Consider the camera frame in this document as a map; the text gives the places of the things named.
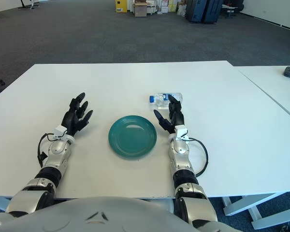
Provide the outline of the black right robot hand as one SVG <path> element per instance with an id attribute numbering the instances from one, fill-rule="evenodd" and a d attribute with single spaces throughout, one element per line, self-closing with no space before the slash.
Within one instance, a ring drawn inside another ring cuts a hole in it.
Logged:
<path id="1" fill-rule="evenodd" d="M 175 126 L 184 125 L 184 115 L 181 112 L 181 102 L 178 101 L 172 95 L 168 95 L 169 100 L 169 118 L 171 121 L 163 118 L 163 116 L 157 111 L 153 110 L 156 118 L 159 121 L 160 126 L 168 131 L 169 134 L 175 133 Z"/>

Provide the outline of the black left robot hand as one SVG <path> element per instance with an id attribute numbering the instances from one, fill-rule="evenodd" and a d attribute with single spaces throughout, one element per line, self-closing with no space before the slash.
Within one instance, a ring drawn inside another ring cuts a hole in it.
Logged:
<path id="1" fill-rule="evenodd" d="M 66 134 L 74 136 L 78 131 L 82 130 L 88 123 L 93 114 L 93 110 L 86 113 L 88 101 L 82 105 L 81 102 L 85 98 L 85 93 L 79 94 L 73 98 L 69 105 L 69 110 L 65 113 L 61 125 L 66 128 Z"/>

